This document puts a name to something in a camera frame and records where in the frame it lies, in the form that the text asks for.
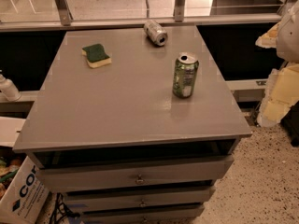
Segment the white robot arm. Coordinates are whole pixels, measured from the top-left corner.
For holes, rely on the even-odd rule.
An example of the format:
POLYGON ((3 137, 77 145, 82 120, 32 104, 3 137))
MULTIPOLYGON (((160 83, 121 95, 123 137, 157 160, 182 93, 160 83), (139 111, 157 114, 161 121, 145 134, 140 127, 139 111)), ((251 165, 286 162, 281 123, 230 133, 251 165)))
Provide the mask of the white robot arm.
POLYGON ((271 127, 281 122, 299 101, 299 1, 294 3, 255 45, 275 48, 277 56, 287 65, 273 69, 266 81, 257 122, 262 127, 271 127))

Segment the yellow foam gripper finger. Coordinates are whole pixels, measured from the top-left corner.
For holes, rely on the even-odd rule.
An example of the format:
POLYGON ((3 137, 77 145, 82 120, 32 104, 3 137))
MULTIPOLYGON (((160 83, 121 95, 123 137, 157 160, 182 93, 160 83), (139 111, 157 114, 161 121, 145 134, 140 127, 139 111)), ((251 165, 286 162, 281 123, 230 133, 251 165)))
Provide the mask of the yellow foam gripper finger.
POLYGON ((266 33, 259 36, 258 39, 255 41, 255 45, 265 49, 275 49, 277 47, 276 39, 278 36, 278 27, 279 23, 276 23, 266 33))
POLYGON ((257 122, 272 127, 281 122, 299 101, 299 64, 289 63, 281 70, 273 69, 267 79, 257 122))

